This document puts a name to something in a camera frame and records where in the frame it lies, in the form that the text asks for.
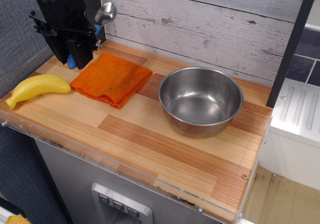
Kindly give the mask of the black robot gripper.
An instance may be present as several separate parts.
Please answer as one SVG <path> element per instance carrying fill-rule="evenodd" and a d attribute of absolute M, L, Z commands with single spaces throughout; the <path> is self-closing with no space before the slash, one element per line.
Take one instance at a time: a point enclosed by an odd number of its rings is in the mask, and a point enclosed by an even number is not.
<path fill-rule="evenodd" d="M 36 0 L 39 9 L 31 11 L 36 31 L 69 69 L 83 69 L 101 47 L 95 26 L 85 14 L 85 0 Z"/>

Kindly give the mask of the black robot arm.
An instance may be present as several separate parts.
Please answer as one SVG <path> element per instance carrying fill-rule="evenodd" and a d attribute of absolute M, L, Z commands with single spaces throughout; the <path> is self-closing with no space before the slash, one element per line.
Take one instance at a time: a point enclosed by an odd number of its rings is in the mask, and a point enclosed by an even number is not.
<path fill-rule="evenodd" d="M 36 31 L 62 64 L 83 69 L 102 46 L 97 37 L 100 28 L 86 17 L 85 0 L 36 1 L 39 8 L 29 15 Z"/>

